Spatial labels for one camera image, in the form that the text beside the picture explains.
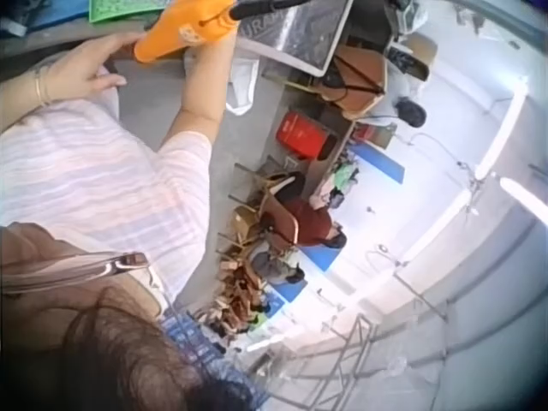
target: woman's hand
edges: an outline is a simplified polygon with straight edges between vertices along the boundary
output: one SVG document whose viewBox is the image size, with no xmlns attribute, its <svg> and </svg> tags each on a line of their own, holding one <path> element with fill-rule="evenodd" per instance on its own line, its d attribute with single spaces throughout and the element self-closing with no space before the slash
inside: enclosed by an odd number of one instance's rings
<svg viewBox="0 0 548 411">
<path fill-rule="evenodd" d="M 45 72 L 47 96 L 52 101 L 86 98 L 113 86 L 126 85 L 126 79 L 119 74 L 97 76 L 97 72 L 112 53 L 141 36 L 142 33 L 116 33 L 82 43 Z"/>
</svg>

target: green object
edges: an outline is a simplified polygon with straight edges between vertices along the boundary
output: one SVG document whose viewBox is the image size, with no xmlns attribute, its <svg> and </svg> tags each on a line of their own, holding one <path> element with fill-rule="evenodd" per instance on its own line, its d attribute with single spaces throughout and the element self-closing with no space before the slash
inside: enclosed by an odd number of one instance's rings
<svg viewBox="0 0 548 411">
<path fill-rule="evenodd" d="M 354 173 L 354 170 L 356 170 L 354 164 L 345 164 L 339 167 L 339 170 L 335 173 L 335 187 L 337 190 L 341 192 L 344 190 L 348 184 L 348 180 L 350 180 L 350 176 Z"/>
<path fill-rule="evenodd" d="M 89 0 L 89 21 L 98 23 L 138 13 L 159 11 L 171 0 Z"/>
</svg>

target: maroon shirt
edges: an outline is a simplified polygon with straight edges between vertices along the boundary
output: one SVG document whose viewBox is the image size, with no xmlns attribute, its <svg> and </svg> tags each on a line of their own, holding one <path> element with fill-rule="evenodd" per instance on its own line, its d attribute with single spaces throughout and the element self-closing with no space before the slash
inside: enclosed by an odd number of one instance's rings
<svg viewBox="0 0 548 411">
<path fill-rule="evenodd" d="M 293 199 L 283 206 L 294 215 L 299 223 L 297 242 L 302 246 L 317 246 L 325 240 L 331 229 L 332 221 L 327 207 L 314 210 L 307 201 Z"/>
</svg>

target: fluorescent light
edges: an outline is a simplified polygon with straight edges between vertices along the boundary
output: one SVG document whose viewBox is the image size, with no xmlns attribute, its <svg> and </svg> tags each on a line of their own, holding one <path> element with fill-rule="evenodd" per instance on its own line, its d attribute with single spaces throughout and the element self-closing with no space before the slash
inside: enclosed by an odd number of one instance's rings
<svg viewBox="0 0 548 411">
<path fill-rule="evenodd" d="M 495 165 L 500 157 L 500 153 L 503 152 L 512 131 L 514 130 L 515 124 L 517 123 L 517 119 L 520 116 L 521 109 L 525 104 L 528 93 L 529 87 L 525 81 L 519 81 L 515 85 L 514 97 L 512 98 L 508 112 L 500 125 L 500 129 L 491 143 L 489 150 L 487 150 L 487 153 L 483 157 L 483 160 L 481 160 L 481 163 L 476 167 L 474 176 L 477 180 L 483 180 L 487 177 L 493 165 Z"/>
<path fill-rule="evenodd" d="M 432 227 L 403 255 L 402 261 L 409 262 L 417 257 L 422 251 L 434 241 L 445 227 L 461 212 L 462 208 L 470 201 L 472 194 L 468 190 L 463 190 L 456 196 L 453 202 L 447 207 L 447 210 L 432 225 Z"/>
<path fill-rule="evenodd" d="M 548 226 L 548 205 L 546 205 L 539 197 L 526 190 L 521 184 L 509 178 L 500 179 L 500 187 L 503 190 L 518 200 L 522 206 L 527 208 L 540 221 Z"/>
</svg>

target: red container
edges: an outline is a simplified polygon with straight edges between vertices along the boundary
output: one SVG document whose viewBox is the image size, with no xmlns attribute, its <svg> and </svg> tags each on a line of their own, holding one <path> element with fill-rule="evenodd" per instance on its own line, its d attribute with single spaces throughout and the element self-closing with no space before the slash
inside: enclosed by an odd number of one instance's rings
<svg viewBox="0 0 548 411">
<path fill-rule="evenodd" d="M 296 111 L 289 111 L 276 133 L 277 140 L 300 157 L 318 158 L 329 133 Z"/>
</svg>

